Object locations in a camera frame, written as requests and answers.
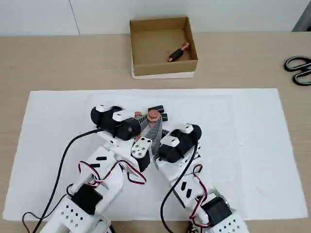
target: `wooden table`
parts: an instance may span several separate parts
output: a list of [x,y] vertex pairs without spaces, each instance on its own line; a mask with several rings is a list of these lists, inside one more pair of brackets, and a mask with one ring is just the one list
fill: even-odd
[[[31,90],[273,87],[282,99],[310,210],[311,87],[294,85],[293,74],[283,70],[283,62],[292,55],[311,55],[311,34],[203,33],[194,39],[199,63],[193,79],[134,80],[128,35],[0,37],[0,209]],[[251,233],[311,231],[311,218],[247,224]],[[177,233],[185,232],[186,225],[171,223]],[[119,233],[165,232],[158,221],[114,222],[113,226]],[[25,230],[20,222],[0,220],[0,232]]]

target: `open cardboard box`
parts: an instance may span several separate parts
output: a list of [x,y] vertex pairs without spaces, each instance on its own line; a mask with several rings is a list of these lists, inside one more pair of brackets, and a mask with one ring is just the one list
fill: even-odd
[[[188,17],[131,20],[132,76],[136,79],[191,78],[198,57]],[[190,49],[175,62],[169,56],[186,42]]]

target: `wall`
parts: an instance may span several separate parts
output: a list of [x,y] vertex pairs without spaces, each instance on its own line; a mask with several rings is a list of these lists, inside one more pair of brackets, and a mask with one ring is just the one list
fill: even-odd
[[0,35],[128,33],[131,18],[172,15],[188,15],[195,32],[291,31],[309,2],[71,0],[73,15],[69,0],[0,0]]

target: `scissor handle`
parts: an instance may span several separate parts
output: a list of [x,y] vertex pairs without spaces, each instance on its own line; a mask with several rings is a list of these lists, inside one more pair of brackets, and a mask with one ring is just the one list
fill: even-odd
[[311,82],[302,82],[299,80],[301,77],[307,76],[308,74],[311,74],[311,69],[308,69],[305,72],[301,72],[299,74],[294,75],[293,76],[294,84],[299,85],[299,86],[310,86]]
[[[289,63],[292,61],[304,61],[305,63],[302,65],[295,66],[295,67],[291,67],[289,66]],[[311,66],[311,59],[309,57],[304,57],[304,56],[291,57],[284,63],[284,69],[288,72],[307,69],[310,66]]]

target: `white paper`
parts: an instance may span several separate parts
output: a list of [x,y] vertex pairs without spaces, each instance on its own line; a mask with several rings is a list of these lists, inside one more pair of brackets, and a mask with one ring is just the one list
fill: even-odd
[[[307,217],[286,121],[276,89],[33,91],[27,104],[3,217],[40,215],[50,197],[60,158],[76,135],[94,128],[90,109],[97,103],[146,111],[164,105],[169,121],[201,126],[203,180],[215,185],[246,219]],[[97,135],[69,149],[51,208],[78,177],[77,162],[100,146]],[[146,185],[125,182],[111,204],[112,220],[159,220],[168,184],[151,164]],[[171,196],[167,220],[187,219]]]

